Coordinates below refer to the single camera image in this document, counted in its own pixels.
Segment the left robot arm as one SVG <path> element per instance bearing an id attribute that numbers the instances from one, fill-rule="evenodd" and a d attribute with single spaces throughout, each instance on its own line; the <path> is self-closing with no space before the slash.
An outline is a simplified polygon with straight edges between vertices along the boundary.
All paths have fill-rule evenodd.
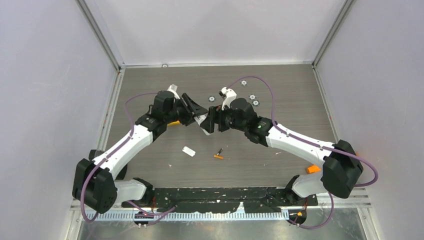
<path id="1" fill-rule="evenodd" d="M 148 111 L 137 120 L 130 120 L 129 132 L 110 149 L 93 159 L 82 159 L 76 166 L 72 196 L 99 214 L 114 204 L 135 201 L 141 207 L 153 202 L 150 184 L 134 178 L 118 180 L 119 173 L 144 148 L 163 134 L 169 123 L 179 121 L 188 126 L 201 120 L 208 110 L 194 102 L 186 93 L 178 96 L 171 90 L 159 91 Z"/>

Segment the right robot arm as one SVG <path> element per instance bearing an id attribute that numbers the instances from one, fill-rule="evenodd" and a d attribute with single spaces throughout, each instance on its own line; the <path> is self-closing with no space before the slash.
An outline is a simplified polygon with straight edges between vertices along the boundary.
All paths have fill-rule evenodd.
<path id="1" fill-rule="evenodd" d="M 319 172 L 296 175 L 286 185 L 285 198 L 291 205 L 325 192 L 347 199 L 364 170 L 348 142 L 320 141 L 290 131 L 270 118 L 257 115 L 244 98 L 233 100 L 230 106 L 212 106 L 196 120 L 207 134 L 212 134 L 215 127 L 219 132 L 238 130 L 255 144 L 286 151 L 319 167 Z"/>

